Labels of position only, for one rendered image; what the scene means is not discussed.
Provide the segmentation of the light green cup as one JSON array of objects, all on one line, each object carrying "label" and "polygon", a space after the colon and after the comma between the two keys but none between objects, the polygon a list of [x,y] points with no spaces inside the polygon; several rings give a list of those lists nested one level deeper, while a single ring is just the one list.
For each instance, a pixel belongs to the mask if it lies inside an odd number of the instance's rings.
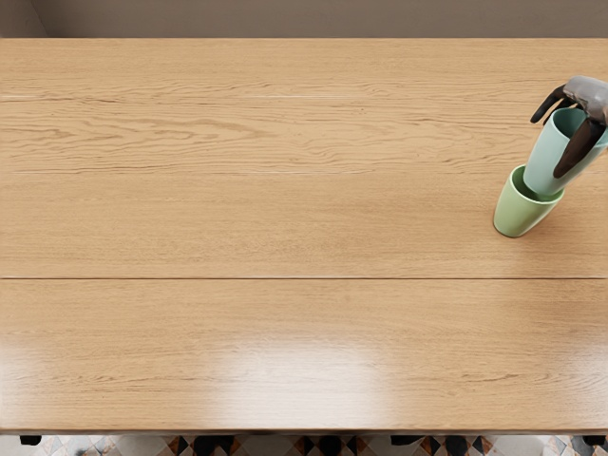
[{"label": "light green cup", "polygon": [[536,227],[564,195],[563,189],[553,195],[533,192],[524,183],[525,168],[521,164],[510,172],[494,210],[494,228],[509,238],[521,237]]}]

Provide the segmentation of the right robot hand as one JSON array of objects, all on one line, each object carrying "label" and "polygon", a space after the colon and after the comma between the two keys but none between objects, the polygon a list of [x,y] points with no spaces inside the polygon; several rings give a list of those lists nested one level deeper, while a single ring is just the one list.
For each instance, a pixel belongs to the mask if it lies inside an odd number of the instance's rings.
[{"label": "right robot hand", "polygon": [[537,123],[555,103],[558,104],[552,113],[572,106],[582,110],[586,115],[554,168],[553,177],[558,179],[571,171],[589,154],[608,128],[608,82],[587,76],[573,76],[545,98],[532,115],[530,122]]}]

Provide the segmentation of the pale teal cup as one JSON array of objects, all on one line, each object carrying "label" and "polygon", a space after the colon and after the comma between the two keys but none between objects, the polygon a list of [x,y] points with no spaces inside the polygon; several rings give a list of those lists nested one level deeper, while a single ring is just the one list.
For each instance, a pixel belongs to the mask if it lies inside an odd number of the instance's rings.
[{"label": "pale teal cup", "polygon": [[573,181],[608,147],[608,129],[585,158],[563,177],[553,176],[569,140],[587,118],[578,108],[561,108],[544,125],[523,172],[525,185],[534,193],[552,196]]}]

